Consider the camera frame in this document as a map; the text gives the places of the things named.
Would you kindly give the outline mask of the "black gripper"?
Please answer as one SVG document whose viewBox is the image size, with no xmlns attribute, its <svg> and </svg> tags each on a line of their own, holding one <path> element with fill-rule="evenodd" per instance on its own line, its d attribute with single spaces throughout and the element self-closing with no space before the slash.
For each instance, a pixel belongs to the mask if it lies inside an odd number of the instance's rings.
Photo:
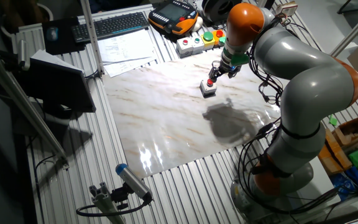
<svg viewBox="0 0 358 224">
<path fill-rule="evenodd" d="M 241 67 L 242 67 L 241 65 L 240 66 L 230 66 L 225 63 L 214 61 L 213 67 L 208 74 L 208 78 L 211 82 L 217 82 L 217 79 L 220 76 L 225 75 L 225 74 L 227 74 L 227 76 L 229 78 L 233 78 L 240 72 Z"/>
</svg>

